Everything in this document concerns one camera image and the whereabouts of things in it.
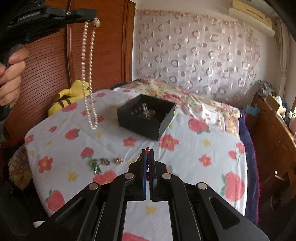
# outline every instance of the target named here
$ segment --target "yellow plush toy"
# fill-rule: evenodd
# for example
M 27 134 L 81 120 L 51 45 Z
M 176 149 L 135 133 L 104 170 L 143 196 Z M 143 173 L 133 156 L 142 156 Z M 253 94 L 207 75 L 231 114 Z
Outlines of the yellow plush toy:
M 84 82 L 85 88 L 89 87 L 87 82 Z M 86 96 L 89 96 L 89 91 L 86 90 Z M 52 100 L 51 108 L 48 110 L 48 116 L 61 110 L 62 108 L 74 103 L 83 98 L 82 81 L 75 80 L 70 89 L 60 91 Z

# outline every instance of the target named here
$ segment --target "sheer curtain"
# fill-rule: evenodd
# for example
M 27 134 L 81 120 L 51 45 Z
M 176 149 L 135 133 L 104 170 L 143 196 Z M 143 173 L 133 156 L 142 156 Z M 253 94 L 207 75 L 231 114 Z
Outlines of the sheer curtain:
M 279 18 L 276 21 L 277 33 L 278 33 L 278 44 L 280 50 L 280 85 L 278 95 L 284 99 L 285 97 L 285 87 L 286 87 L 286 74 L 289 67 L 289 55 L 290 55 L 290 45 L 289 45 L 289 32 L 286 25 Z
M 247 25 L 162 10 L 138 11 L 135 24 L 134 76 L 228 104 L 245 99 L 260 63 L 258 40 Z

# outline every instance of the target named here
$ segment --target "person's hand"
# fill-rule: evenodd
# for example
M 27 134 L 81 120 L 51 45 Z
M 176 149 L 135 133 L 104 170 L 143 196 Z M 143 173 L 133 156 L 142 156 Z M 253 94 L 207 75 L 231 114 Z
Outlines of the person's hand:
M 0 105 L 10 104 L 14 106 L 20 96 L 21 73 L 24 71 L 26 64 L 24 59 L 27 58 L 29 50 L 25 47 L 13 53 L 8 63 L 11 66 L 5 69 L 0 63 Z

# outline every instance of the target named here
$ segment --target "metal screw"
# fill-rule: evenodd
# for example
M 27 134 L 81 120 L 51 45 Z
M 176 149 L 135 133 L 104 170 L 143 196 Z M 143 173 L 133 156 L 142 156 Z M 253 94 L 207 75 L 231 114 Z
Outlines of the metal screw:
M 133 174 L 130 173 L 130 172 L 128 172 L 128 173 L 124 174 L 124 177 L 125 177 L 126 179 L 132 179 L 132 178 L 133 178 Z
M 207 184 L 205 184 L 205 183 L 199 183 L 197 186 L 201 190 L 206 190 L 207 189 Z
M 89 184 L 89 189 L 90 190 L 96 190 L 98 189 L 99 185 L 97 183 L 91 183 Z
M 163 176 L 162 176 L 164 179 L 170 179 L 172 177 L 171 174 L 169 173 L 164 173 Z

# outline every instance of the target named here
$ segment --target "floral bedsheet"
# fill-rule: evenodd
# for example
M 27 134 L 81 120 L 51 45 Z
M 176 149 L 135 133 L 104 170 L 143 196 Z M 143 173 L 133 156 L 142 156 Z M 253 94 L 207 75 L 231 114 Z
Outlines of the floral bedsheet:
M 207 124 L 239 136 L 239 109 L 225 103 L 198 96 L 192 92 L 173 87 L 154 78 L 137 79 L 124 85 L 124 92 L 133 89 L 141 94 L 165 99 L 182 106 L 183 112 L 203 119 Z
M 139 94 L 121 90 L 94 93 L 96 130 L 88 126 L 84 102 L 79 100 L 27 133 L 29 165 L 46 212 L 52 215 L 90 182 L 112 182 L 128 170 L 142 149 L 150 147 L 169 172 L 194 185 L 208 183 L 244 214 L 247 164 L 239 137 L 184 113 L 177 105 L 160 141 L 149 140 L 118 125 L 117 108 Z M 114 162 L 118 157 L 123 159 L 120 165 Z M 95 175 L 91 168 L 94 158 L 107 158 L 110 165 L 101 166 Z M 149 191 L 144 202 L 128 202 L 123 240 L 172 240 L 168 204 L 150 201 Z

